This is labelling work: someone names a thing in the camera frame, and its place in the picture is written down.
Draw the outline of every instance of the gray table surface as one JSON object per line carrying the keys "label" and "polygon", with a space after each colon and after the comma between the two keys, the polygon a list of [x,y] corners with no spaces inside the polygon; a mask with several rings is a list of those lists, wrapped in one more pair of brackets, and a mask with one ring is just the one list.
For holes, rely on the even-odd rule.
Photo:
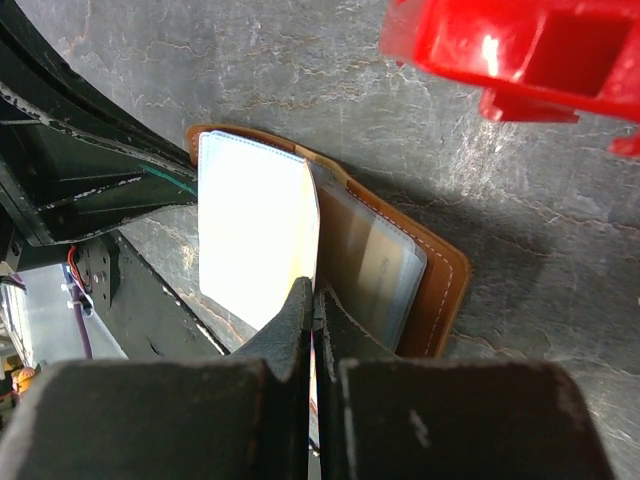
{"label": "gray table surface", "polygon": [[[449,358],[547,359],[581,386],[619,478],[640,469],[640,166],[631,126],[492,124],[478,92],[380,55],[386,2],[18,0],[71,66],[160,135],[247,125],[341,160],[471,258]],[[198,291],[196,208],[127,236],[232,347]]]}

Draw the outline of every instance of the green line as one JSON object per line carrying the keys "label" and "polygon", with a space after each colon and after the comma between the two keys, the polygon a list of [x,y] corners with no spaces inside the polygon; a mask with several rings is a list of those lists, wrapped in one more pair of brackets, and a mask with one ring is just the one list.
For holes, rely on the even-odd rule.
{"label": "green line", "polygon": [[177,179],[173,178],[171,175],[167,175],[166,173],[161,172],[160,170],[156,170],[155,168],[149,167],[148,165],[144,165],[142,163],[140,164],[140,168],[142,168],[143,170],[151,173],[152,175],[155,175],[156,177],[164,178],[168,182],[173,183],[176,187],[180,187],[184,191],[189,192],[194,197],[198,196],[198,194],[196,193],[196,191],[193,188],[191,188],[186,183],[182,183],[180,180],[177,180]]}

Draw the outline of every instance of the white surface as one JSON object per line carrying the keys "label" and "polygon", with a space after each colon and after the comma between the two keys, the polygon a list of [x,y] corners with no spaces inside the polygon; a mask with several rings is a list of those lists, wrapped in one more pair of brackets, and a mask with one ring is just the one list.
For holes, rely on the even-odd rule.
{"label": "white surface", "polygon": [[224,132],[200,136],[200,290],[256,329],[315,277],[318,202],[306,162]]}
{"label": "white surface", "polygon": [[[30,366],[84,358],[80,333],[73,311],[67,308],[69,292],[62,291],[62,267],[49,267],[20,273],[27,293],[15,287],[2,287],[3,321],[22,349]],[[111,333],[96,314],[85,318],[94,358],[126,358]]]}

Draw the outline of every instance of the white stitching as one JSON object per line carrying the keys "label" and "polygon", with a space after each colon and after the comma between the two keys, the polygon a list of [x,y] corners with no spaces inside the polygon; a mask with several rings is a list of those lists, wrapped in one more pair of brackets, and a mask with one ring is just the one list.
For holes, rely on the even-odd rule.
{"label": "white stitching", "polygon": [[413,238],[414,240],[420,242],[422,245],[424,245],[425,247],[427,247],[429,250],[431,250],[434,254],[436,254],[438,257],[440,257],[442,260],[444,260],[444,263],[447,264],[447,267],[449,267],[449,280],[447,282],[447,289],[444,292],[444,296],[442,297],[442,302],[440,302],[440,308],[438,309],[438,315],[436,316],[436,319],[433,322],[433,327],[431,328],[431,334],[429,335],[429,341],[427,342],[427,348],[424,351],[425,355],[427,354],[427,352],[429,351],[429,347],[431,346],[431,341],[433,340],[433,334],[436,331],[436,327],[438,326],[438,322],[440,321],[440,317],[442,315],[442,309],[444,308],[444,304],[447,301],[447,296],[449,295],[449,290],[451,289],[451,283],[453,281],[453,267],[451,266],[451,263],[449,263],[449,260],[447,260],[446,257],[444,257],[440,252],[437,252],[431,245],[429,245],[427,242],[425,242],[424,240],[422,240],[421,238],[416,237],[415,235],[407,232],[404,228],[402,228],[400,225],[398,225],[396,222],[394,222],[392,219],[390,219],[387,215],[383,214],[382,212],[380,212],[380,210],[378,210],[377,208],[373,207],[372,205],[370,205],[368,202],[366,202],[362,197],[360,197],[357,193],[352,192],[351,189],[349,187],[346,187],[347,192],[349,192],[351,195],[353,195],[356,199],[360,200],[362,203],[364,203],[366,206],[368,206],[370,209],[372,209],[373,211],[375,211],[378,215],[380,215],[382,218],[386,219],[387,221],[391,222],[393,225],[395,225],[397,228],[399,228],[400,230],[402,230],[404,233],[406,233],[407,235],[409,235],[411,238]]}

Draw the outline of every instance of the red plastic object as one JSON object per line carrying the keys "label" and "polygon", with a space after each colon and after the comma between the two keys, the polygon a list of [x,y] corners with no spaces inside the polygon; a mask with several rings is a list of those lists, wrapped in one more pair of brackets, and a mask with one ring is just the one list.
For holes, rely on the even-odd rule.
{"label": "red plastic object", "polygon": [[[380,50],[484,87],[489,120],[640,122],[639,0],[391,0]],[[640,155],[640,131],[609,150]]]}

